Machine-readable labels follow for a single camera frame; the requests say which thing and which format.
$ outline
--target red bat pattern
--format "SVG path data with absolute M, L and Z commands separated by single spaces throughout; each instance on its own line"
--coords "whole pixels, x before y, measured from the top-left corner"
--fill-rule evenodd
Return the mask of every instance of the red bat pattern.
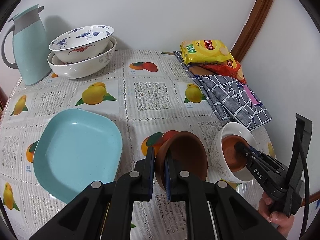
M 85 46 L 85 47 L 80 47 L 80 48 L 77 48 L 77 49 L 73 49 L 72 51 L 79 51 L 79 52 L 83 52 L 83 51 L 85 51 L 87 48 L 89 48 L 89 47 L 91 47 L 91 46 L 96 46 L 96 45 L 88 45 L 88 46 Z

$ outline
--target white wall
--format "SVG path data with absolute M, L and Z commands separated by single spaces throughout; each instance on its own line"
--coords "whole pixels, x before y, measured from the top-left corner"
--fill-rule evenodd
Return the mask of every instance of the white wall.
M 274 0 L 241 62 L 249 86 L 272 121 L 266 129 L 279 161 L 289 165 L 295 113 L 313 121 L 307 157 L 310 190 L 320 190 L 320 33 L 298 0 Z
M 40 4 L 50 40 L 76 27 L 105 24 L 115 28 L 119 49 L 179 49 L 188 39 L 221 39 L 230 49 L 255 0 L 22 0 L 12 15 Z M 2 41 L 12 25 L 0 33 Z M 12 36 L 5 51 L 13 62 Z M 9 95 L 19 72 L 0 60 L 0 86 Z

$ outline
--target human hand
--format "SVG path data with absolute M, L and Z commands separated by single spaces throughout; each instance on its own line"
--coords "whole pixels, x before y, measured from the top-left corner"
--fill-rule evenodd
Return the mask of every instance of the human hand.
M 287 237 L 290 229 L 292 228 L 294 215 L 291 215 L 289 218 L 281 212 L 274 211 L 270 214 L 269 208 L 273 203 L 273 200 L 267 195 L 267 193 L 262 194 L 262 199 L 259 201 L 259 210 L 258 212 L 262 215 L 269 223 L 275 223 L 278 226 L 278 232 Z

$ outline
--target brown clay bowl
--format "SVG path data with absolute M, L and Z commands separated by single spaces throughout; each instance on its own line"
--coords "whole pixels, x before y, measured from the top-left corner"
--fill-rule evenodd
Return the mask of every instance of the brown clay bowl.
M 202 142 L 191 132 L 179 132 L 160 147 L 156 156 L 155 175 L 164 191 L 164 161 L 169 148 L 172 159 L 179 160 L 185 171 L 197 175 L 203 181 L 207 178 L 208 160 Z

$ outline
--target cloth napkin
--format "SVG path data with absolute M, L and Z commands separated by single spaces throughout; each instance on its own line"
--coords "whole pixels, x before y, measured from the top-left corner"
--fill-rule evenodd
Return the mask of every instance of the cloth napkin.
M 261 100 L 246 84 L 220 75 L 194 75 L 182 59 L 180 52 L 175 56 L 192 80 L 200 87 L 213 113 L 219 120 L 234 119 L 248 130 L 254 130 L 271 121 L 271 115 Z

